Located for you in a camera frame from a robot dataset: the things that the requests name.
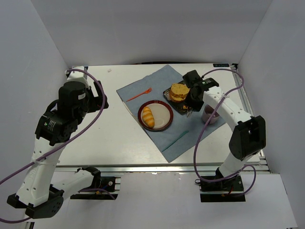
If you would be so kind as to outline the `small striped bread roll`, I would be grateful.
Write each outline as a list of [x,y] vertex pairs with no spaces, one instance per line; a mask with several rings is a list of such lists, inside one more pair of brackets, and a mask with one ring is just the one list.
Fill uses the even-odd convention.
[[149,128],[153,128],[155,125],[154,116],[149,107],[144,107],[142,110],[142,120]]

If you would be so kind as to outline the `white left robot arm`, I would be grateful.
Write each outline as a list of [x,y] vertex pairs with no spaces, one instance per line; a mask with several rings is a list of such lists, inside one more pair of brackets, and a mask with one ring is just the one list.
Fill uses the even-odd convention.
[[66,145],[84,134],[96,121],[94,118],[77,135],[86,114],[100,116],[108,108],[100,81],[95,80],[94,96],[87,79],[87,67],[73,67],[66,72],[67,81],[59,89],[58,99],[50,103],[35,130],[35,144],[26,177],[19,190],[8,196],[7,203],[24,209],[28,219],[46,219],[57,214],[64,200],[80,191],[96,191],[101,186],[101,172],[91,166],[79,168],[68,179],[52,183],[59,158]]

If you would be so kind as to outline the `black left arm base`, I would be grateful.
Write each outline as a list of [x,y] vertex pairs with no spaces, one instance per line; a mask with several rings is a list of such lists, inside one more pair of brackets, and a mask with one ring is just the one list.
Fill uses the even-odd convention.
[[115,200],[120,190],[120,177],[101,177],[101,183],[93,191],[79,192],[72,195],[73,200]]

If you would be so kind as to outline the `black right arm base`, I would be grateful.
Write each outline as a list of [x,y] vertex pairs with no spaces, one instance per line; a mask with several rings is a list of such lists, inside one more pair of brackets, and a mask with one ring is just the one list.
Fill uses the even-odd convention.
[[235,176],[225,181],[208,183],[195,180],[200,187],[202,203],[245,202],[244,186],[241,176]]

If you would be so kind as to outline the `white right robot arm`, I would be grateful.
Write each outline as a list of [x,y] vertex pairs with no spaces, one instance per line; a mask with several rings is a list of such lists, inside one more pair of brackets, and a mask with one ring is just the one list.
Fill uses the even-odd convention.
[[213,78],[199,76],[196,70],[183,76],[189,93],[185,99],[191,111],[199,112],[203,105],[209,105],[214,113],[228,124],[232,131],[229,141],[230,153],[216,171],[216,181],[223,181],[238,175],[245,163],[266,146],[265,120],[244,111],[224,93]]

